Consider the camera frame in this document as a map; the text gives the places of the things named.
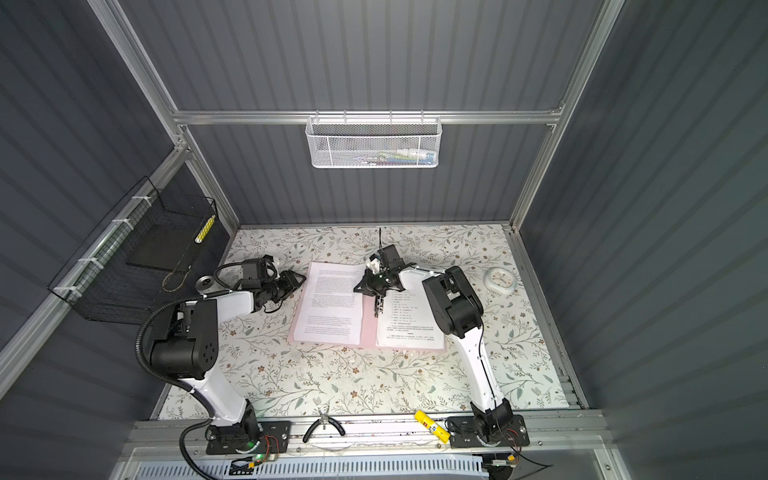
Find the printed paper sheet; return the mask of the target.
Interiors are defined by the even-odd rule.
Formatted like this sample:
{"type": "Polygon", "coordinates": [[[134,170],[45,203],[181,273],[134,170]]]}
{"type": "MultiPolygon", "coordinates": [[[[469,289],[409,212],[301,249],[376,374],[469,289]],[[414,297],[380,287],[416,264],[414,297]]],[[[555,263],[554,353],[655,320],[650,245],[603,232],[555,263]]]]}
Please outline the printed paper sheet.
{"type": "Polygon", "coordinates": [[[445,335],[437,326],[420,277],[407,277],[402,292],[389,291],[377,320],[378,347],[443,351],[445,335]]]}
{"type": "Polygon", "coordinates": [[[359,346],[363,294],[354,291],[365,266],[312,262],[295,316],[295,342],[359,346]]]}

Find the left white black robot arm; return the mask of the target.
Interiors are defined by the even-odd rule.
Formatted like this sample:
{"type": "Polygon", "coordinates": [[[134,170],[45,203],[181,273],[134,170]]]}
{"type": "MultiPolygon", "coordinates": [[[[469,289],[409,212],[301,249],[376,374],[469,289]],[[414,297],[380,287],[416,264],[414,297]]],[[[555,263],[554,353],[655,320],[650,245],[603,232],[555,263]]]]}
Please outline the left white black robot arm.
{"type": "Polygon", "coordinates": [[[135,340],[136,358],[152,377],[202,405],[208,415],[200,425],[208,454],[253,454],[263,461],[278,454],[280,444],[264,432],[251,402],[219,368],[219,327],[269,303],[280,308],[306,276],[280,271],[274,257],[264,255],[223,264],[212,281],[217,290],[170,301],[144,320],[135,340]]]}

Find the pink file folder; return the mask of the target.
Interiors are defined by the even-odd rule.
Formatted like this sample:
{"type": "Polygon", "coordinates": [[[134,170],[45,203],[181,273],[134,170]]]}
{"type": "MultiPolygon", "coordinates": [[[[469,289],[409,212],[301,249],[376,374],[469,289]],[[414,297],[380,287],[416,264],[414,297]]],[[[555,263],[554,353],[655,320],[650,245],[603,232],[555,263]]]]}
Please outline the pink file folder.
{"type": "MultiPolygon", "coordinates": [[[[420,277],[424,280],[428,272],[434,272],[434,271],[419,268],[415,272],[406,273],[405,276],[403,277],[403,280],[405,282],[407,277],[420,277]]],[[[292,325],[290,328],[290,332],[288,334],[288,341],[292,344],[302,343],[302,342],[295,342],[293,340],[293,327],[294,327],[294,321],[295,321],[295,316],[296,316],[298,307],[296,308],[292,325]]],[[[359,346],[351,346],[351,347],[394,349],[394,348],[378,347],[376,345],[377,320],[378,318],[374,317],[374,299],[363,295],[363,320],[362,320],[361,342],[359,346]]]]}

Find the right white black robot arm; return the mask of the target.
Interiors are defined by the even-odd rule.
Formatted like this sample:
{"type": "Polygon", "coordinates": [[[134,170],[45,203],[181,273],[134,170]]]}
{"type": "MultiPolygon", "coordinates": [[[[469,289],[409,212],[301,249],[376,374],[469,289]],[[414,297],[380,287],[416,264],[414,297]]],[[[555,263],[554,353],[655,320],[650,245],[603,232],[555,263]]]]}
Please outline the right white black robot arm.
{"type": "MultiPolygon", "coordinates": [[[[366,261],[354,291],[374,299],[374,314],[381,320],[387,311],[386,295],[406,292],[403,277],[418,269],[416,264],[405,262],[395,246],[382,247],[366,261]]],[[[485,445],[504,443],[517,452],[529,446],[525,421],[514,412],[493,374],[484,341],[484,307],[464,271],[451,266],[442,272],[428,272],[420,289],[428,302],[428,318],[455,345],[462,360],[478,441],[485,445]]]]}

